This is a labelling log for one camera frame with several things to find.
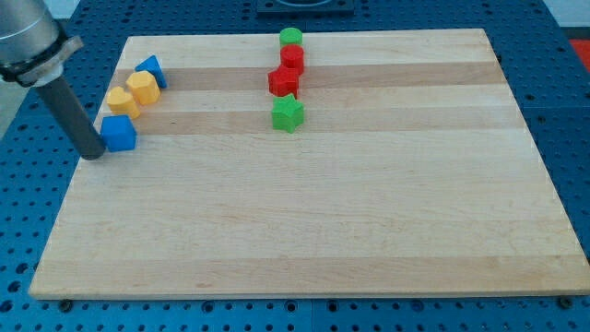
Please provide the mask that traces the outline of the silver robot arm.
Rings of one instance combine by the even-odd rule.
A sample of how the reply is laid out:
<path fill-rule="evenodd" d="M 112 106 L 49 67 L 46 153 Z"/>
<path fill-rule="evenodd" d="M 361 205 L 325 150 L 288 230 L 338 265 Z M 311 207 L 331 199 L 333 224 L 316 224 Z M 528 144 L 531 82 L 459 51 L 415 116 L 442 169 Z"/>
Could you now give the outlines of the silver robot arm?
<path fill-rule="evenodd" d="M 64 63 L 84 46 L 70 37 L 40 0 L 1 0 L 1 78 L 33 88 L 81 158 L 106 146 L 64 77 Z"/>

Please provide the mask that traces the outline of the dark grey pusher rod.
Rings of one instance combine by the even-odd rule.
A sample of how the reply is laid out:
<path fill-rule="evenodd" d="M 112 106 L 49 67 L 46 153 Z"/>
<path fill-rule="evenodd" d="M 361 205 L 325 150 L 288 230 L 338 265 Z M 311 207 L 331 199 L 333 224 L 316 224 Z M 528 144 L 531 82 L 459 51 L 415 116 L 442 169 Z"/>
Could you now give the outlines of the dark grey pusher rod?
<path fill-rule="evenodd" d="M 84 160 L 100 158 L 106 146 L 64 76 L 35 89 Z"/>

